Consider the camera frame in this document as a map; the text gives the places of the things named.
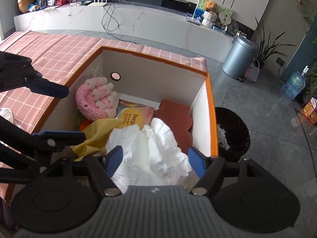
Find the orange white cardboard box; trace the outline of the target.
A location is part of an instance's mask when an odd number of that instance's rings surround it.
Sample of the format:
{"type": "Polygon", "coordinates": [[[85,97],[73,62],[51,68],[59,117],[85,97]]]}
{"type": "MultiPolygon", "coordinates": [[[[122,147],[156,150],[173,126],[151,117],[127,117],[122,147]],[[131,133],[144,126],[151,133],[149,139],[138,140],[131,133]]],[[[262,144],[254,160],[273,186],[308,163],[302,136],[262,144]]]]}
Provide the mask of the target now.
{"type": "MultiPolygon", "coordinates": [[[[91,54],[64,81],[64,85],[69,87],[69,95],[64,99],[48,99],[48,107],[34,132],[75,130],[79,114],[75,103],[76,90],[91,77],[97,65],[97,76],[110,77],[112,73],[120,75],[120,80],[115,82],[115,91],[125,101],[157,108],[162,99],[169,99],[190,106],[193,146],[207,157],[218,155],[217,122],[210,76],[176,62],[120,49],[102,47],[91,54]]],[[[189,187],[197,181],[194,170],[191,170],[189,180],[189,187]]]]}

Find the brown sponge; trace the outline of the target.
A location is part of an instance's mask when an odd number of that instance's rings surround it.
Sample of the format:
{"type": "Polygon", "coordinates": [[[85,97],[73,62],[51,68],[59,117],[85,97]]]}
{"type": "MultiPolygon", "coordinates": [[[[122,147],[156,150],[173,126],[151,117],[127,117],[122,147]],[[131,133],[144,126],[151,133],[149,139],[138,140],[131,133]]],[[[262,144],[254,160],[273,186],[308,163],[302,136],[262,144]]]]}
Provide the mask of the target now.
{"type": "Polygon", "coordinates": [[[184,154],[192,146],[190,129],[193,119],[190,115],[191,107],[169,99],[162,99],[155,117],[161,119],[173,132],[178,147],[184,154]]]}

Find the orange snack packet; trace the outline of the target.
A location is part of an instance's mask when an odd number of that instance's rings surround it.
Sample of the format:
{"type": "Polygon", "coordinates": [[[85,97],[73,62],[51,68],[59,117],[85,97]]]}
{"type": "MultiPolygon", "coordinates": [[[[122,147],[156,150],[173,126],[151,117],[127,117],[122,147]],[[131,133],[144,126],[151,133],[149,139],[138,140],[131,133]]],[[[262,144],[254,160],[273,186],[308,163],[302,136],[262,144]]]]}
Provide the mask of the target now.
{"type": "Polygon", "coordinates": [[[150,125],[155,111],[156,109],[153,107],[120,99],[116,110],[116,118],[121,119],[122,123],[118,128],[138,125],[142,129],[144,125],[150,125]]]}

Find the green picture book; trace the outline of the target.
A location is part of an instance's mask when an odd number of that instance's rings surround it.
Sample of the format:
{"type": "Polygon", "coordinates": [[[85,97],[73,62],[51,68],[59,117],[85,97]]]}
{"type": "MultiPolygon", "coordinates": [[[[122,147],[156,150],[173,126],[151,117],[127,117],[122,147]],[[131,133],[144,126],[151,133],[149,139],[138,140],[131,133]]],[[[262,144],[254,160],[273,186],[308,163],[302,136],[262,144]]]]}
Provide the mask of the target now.
{"type": "MultiPolygon", "coordinates": [[[[204,13],[204,5],[207,1],[212,1],[212,0],[198,0],[197,2],[197,6],[194,10],[194,13],[193,13],[193,18],[195,19],[198,19],[201,23],[202,23],[202,20],[203,20],[203,13],[204,13]]],[[[217,8],[217,14],[219,15],[220,12],[222,11],[228,11],[230,13],[230,15],[232,16],[233,14],[233,10],[228,8],[228,7],[225,7],[224,5],[221,5],[221,4],[218,4],[218,8],[217,8]]]]}

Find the yellow cleaning cloth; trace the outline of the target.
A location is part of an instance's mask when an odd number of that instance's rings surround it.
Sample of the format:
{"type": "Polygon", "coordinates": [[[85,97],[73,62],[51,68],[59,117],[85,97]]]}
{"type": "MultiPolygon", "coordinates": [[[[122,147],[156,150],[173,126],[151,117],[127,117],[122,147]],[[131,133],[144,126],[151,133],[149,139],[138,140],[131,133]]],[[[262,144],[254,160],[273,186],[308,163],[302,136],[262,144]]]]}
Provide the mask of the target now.
{"type": "Polygon", "coordinates": [[[72,151],[77,155],[75,162],[83,160],[85,157],[94,153],[104,154],[105,146],[109,136],[114,128],[118,128],[122,123],[122,119],[104,118],[94,121],[83,131],[86,140],[72,146],[72,151]]]}

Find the red box on bench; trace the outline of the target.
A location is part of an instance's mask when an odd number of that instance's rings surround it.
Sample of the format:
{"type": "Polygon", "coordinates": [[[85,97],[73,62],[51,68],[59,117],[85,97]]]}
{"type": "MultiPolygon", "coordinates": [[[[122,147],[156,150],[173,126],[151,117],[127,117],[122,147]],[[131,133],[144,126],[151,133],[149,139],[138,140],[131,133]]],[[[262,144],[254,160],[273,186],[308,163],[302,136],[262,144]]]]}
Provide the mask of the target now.
{"type": "Polygon", "coordinates": [[[68,0],[55,0],[55,5],[59,5],[59,6],[65,5],[67,4],[67,1],[68,0]]]}

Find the white paper fan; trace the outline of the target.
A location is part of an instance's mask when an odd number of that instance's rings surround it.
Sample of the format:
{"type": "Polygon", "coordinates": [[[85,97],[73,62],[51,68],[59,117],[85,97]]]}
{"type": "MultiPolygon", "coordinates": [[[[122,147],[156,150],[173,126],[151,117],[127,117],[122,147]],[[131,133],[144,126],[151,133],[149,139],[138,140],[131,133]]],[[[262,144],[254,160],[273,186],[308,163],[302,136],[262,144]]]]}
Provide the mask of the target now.
{"type": "Polygon", "coordinates": [[[231,15],[228,11],[222,11],[219,13],[218,18],[220,20],[220,23],[223,26],[227,26],[231,23],[232,19],[231,19],[231,15]]]}

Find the woven checked basket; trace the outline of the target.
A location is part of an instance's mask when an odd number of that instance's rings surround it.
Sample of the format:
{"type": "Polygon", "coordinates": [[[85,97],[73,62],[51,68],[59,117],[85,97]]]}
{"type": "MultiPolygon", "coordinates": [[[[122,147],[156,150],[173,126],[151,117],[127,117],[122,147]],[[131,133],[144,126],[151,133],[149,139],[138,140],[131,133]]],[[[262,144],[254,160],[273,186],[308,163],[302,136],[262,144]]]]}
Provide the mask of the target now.
{"type": "Polygon", "coordinates": [[[260,62],[258,59],[253,59],[249,65],[248,70],[245,72],[245,79],[249,82],[256,83],[260,73],[260,62]]]}

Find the pink white crochet toy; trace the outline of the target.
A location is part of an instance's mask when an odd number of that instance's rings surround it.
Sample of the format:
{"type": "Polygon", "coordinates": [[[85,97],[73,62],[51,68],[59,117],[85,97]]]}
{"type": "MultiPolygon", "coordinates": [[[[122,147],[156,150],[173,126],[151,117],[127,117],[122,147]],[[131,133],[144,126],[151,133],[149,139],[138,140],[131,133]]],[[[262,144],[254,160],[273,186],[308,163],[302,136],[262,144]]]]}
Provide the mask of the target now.
{"type": "Polygon", "coordinates": [[[77,108],[90,121],[115,118],[119,103],[113,83],[104,76],[97,76],[98,69],[98,65],[93,68],[92,78],[86,79],[75,94],[77,108]]]}

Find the teddy bear in pot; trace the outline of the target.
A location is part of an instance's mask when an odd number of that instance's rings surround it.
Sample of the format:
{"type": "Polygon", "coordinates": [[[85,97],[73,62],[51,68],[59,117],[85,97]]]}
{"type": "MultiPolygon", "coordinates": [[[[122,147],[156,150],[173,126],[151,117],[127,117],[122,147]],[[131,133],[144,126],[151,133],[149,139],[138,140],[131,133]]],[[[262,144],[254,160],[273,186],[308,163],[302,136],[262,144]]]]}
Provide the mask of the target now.
{"type": "Polygon", "coordinates": [[[207,1],[204,5],[204,13],[202,25],[209,29],[212,28],[213,24],[216,22],[218,18],[217,14],[218,4],[214,1],[207,1]]]}

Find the white plastic bag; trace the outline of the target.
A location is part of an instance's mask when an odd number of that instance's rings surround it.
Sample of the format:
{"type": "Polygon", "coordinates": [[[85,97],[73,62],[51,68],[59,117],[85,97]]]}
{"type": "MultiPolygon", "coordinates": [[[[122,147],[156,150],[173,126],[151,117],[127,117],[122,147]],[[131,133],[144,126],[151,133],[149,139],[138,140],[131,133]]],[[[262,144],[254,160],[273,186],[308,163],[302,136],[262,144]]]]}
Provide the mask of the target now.
{"type": "Polygon", "coordinates": [[[190,186],[191,165],[171,129],[161,119],[153,118],[140,128],[131,125],[115,128],[105,145],[109,153],[116,146],[123,149],[123,159],[113,174],[115,185],[125,193],[129,186],[190,186]]]}

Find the grey metal trash can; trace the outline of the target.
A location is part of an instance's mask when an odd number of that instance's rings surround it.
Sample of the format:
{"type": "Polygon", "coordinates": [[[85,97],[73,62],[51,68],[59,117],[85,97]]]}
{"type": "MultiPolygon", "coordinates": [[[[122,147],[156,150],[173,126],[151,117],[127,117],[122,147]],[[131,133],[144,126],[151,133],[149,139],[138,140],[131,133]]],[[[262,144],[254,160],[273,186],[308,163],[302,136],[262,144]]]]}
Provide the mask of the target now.
{"type": "Polygon", "coordinates": [[[243,36],[238,36],[222,64],[223,72],[235,80],[242,77],[257,51],[257,44],[243,36]]]}

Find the green potted plant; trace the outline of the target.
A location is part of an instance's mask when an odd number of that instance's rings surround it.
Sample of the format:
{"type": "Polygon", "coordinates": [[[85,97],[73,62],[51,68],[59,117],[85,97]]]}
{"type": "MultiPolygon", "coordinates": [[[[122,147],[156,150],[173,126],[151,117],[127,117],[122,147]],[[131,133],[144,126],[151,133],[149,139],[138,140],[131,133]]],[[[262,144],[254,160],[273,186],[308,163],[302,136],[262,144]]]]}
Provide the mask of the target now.
{"type": "Polygon", "coordinates": [[[260,69],[265,66],[266,60],[272,55],[281,55],[286,57],[285,53],[277,51],[279,47],[295,47],[293,44],[283,44],[278,42],[278,40],[286,33],[286,31],[282,32],[280,35],[271,40],[271,33],[268,36],[265,34],[265,27],[263,23],[260,23],[257,18],[255,18],[257,23],[257,28],[260,33],[260,41],[256,42],[258,47],[258,53],[256,59],[259,62],[260,69]]]}

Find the orange carton on floor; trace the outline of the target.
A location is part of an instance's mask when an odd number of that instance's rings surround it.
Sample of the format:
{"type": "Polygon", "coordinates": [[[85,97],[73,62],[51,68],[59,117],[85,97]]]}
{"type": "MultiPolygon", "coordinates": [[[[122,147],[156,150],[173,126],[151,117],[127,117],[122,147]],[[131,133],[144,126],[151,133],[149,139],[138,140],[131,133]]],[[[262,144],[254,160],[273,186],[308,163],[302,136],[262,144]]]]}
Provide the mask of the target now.
{"type": "Polygon", "coordinates": [[[312,125],[317,123],[317,108],[316,108],[316,98],[312,97],[310,101],[301,110],[302,115],[308,120],[312,125]]]}

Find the black round bin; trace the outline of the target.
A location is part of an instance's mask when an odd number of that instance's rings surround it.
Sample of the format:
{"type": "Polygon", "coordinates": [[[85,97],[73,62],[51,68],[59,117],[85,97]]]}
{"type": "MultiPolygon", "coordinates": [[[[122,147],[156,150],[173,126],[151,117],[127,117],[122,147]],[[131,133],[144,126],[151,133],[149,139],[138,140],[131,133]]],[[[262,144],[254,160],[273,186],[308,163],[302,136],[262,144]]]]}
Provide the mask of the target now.
{"type": "Polygon", "coordinates": [[[233,111],[224,107],[216,107],[219,156],[227,162],[238,162],[250,147],[250,134],[243,120],[233,111]]]}

